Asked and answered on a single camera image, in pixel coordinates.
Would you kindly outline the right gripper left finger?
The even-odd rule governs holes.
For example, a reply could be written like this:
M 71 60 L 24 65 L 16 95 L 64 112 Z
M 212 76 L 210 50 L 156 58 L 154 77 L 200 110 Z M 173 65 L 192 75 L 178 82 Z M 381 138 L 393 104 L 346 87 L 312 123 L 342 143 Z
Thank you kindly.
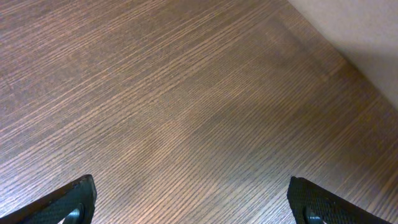
M 1 218 L 1 223 L 90 224 L 97 192 L 93 176 L 83 175 Z

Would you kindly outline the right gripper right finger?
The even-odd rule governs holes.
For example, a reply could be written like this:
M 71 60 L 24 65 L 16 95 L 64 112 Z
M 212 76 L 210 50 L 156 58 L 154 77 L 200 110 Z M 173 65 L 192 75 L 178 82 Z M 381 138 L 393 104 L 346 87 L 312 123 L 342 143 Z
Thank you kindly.
M 302 177 L 291 177 L 287 190 L 298 224 L 390 224 Z

